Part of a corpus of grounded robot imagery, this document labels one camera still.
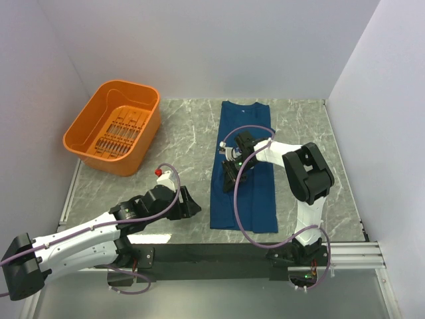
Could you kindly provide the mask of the blue Mickey Mouse t-shirt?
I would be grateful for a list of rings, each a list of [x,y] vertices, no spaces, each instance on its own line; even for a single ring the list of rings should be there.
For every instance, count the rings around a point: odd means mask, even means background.
[[[222,102],[217,142],[225,141],[230,147],[236,144],[233,129],[244,125],[271,127],[270,107],[258,102],[251,105],[238,105]],[[224,173],[222,161],[225,157],[216,154],[211,177],[210,228],[218,230],[238,230],[234,217],[234,193],[223,191]],[[238,187],[238,215],[246,231],[253,233],[277,233],[276,196],[274,168],[270,163],[260,162],[247,173],[247,179]]]

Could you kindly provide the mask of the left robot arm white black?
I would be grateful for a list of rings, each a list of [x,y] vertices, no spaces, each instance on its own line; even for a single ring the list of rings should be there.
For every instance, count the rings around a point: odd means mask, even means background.
[[[187,188],[173,191],[157,185],[144,195],[118,203],[91,221],[60,233],[32,239],[16,236],[1,259],[12,301],[25,299],[46,283],[93,266],[130,264],[133,251],[128,235],[166,218],[187,219],[201,211]]]

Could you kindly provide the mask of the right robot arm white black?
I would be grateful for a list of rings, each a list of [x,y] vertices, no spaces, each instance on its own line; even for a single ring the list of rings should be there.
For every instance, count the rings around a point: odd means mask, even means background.
[[[290,190],[297,200],[295,233],[282,243],[267,245],[268,258],[283,266],[314,266],[319,257],[329,257],[330,248],[322,245],[322,211],[335,178],[315,143],[302,146],[277,142],[273,137],[254,138],[250,126],[235,129],[235,147],[226,140],[218,151],[225,155],[224,191],[238,192],[246,172],[260,162],[285,169]]]

